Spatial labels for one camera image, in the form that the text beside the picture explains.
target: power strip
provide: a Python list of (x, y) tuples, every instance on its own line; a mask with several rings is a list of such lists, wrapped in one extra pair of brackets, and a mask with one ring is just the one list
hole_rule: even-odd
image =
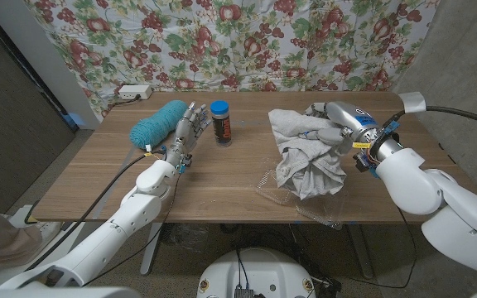
[(140, 99), (148, 99), (152, 94), (152, 88), (148, 85), (124, 85), (119, 90), (121, 99), (135, 99), (137, 95), (140, 95)]

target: crumpled towel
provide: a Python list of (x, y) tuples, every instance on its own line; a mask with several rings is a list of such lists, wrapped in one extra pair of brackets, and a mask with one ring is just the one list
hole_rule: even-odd
[(341, 157), (352, 146), (349, 139), (324, 143), (298, 137), (303, 132), (323, 128), (340, 129), (328, 119), (301, 115), (296, 111), (274, 109), (268, 113), (273, 135), (281, 153), (277, 165), (277, 187), (289, 189), (300, 199), (335, 194), (344, 186), (345, 172)]

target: wooden table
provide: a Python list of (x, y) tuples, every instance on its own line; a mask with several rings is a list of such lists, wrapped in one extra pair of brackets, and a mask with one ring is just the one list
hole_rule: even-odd
[[(363, 108), (383, 123), (402, 109), (400, 98), (385, 92), (154, 93), (148, 100), (119, 106), (110, 112), (35, 207), (32, 216), (45, 221), (78, 219), (122, 165), (143, 154), (128, 139), (133, 125), (174, 99), (208, 105), (218, 99), (228, 101), (233, 135), (230, 147), (218, 147), (211, 128), (198, 141), (192, 152), (192, 167), (181, 176), (176, 200), (166, 220), (177, 223), (313, 223), (313, 219), (297, 213), (295, 206), (275, 204), (254, 190), (263, 174), (263, 161), (281, 160), (267, 113), (275, 108), (301, 112), (311, 103), (343, 100)], [(426, 159), (424, 168), (442, 169), (460, 185), (477, 193), (466, 174), (440, 149), (415, 116), (408, 114), (400, 123), (397, 132), (401, 143)], [(164, 144), (169, 146), (170, 140), (171, 136)], [(344, 189), (350, 196), (345, 199), (337, 219), (352, 224), (402, 222), (382, 181), (354, 167), (355, 152), (356, 149), (342, 162), (347, 173)], [(148, 157), (129, 169), (88, 220), (108, 219), (135, 185), (137, 175), (153, 161), (155, 159)], [(157, 222), (162, 221), (165, 211)], [(420, 223), (424, 217), (408, 215), (407, 219)]]

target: yarn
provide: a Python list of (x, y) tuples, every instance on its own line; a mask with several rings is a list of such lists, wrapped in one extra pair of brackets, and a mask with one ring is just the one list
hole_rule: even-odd
[(187, 108), (187, 104), (181, 100), (167, 103), (151, 117), (139, 120), (132, 127), (130, 141), (141, 149), (145, 149), (145, 145), (154, 147), (163, 141), (169, 132), (176, 129), (176, 124)]

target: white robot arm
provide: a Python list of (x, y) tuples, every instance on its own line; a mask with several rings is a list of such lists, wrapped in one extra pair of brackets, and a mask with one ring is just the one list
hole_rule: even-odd
[(0, 285), (0, 289), (17, 289), (42, 279), (51, 282), (50, 286), (83, 286), (93, 280), (124, 242), (160, 213), (172, 181), (190, 165), (189, 152), (210, 123), (206, 120), (205, 104), (195, 109), (192, 103), (176, 126), (166, 159), (155, 161), (139, 175), (136, 186), (125, 195), (110, 219), (61, 259), (23, 272)]
[(318, 131), (323, 142), (342, 136), (369, 144), (370, 148), (354, 156), (357, 168), (375, 171), (400, 209), (431, 214), (445, 205), (422, 225), (422, 232), (441, 253), (477, 270), (477, 195), (443, 171), (421, 170), (424, 159), (413, 149), (402, 147), (393, 133), (398, 125), (395, 121), (380, 127), (363, 109), (343, 102), (314, 103), (306, 114), (341, 126), (338, 136)]

